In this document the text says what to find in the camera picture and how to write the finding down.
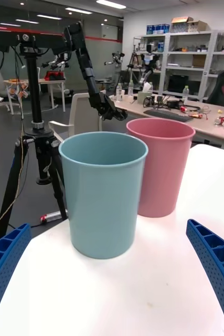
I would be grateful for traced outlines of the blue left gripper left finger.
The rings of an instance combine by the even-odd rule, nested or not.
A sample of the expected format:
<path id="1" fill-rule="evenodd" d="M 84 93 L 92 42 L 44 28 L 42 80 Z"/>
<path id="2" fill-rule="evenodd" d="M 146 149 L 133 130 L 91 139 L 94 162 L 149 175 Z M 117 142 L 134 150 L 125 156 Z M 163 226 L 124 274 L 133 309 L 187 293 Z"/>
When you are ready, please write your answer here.
<path id="1" fill-rule="evenodd" d="M 31 227 L 28 224 L 23 224 L 0 238 L 0 302 L 30 241 Z"/>

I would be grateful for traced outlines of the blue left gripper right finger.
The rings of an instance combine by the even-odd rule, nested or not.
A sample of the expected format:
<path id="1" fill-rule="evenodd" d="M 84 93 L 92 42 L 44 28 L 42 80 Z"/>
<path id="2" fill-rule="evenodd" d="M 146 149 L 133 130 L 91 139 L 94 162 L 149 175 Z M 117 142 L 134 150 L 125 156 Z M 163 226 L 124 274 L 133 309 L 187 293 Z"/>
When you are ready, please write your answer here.
<path id="1" fill-rule="evenodd" d="M 187 221 L 186 235 L 224 314 L 224 240 L 193 219 Z"/>

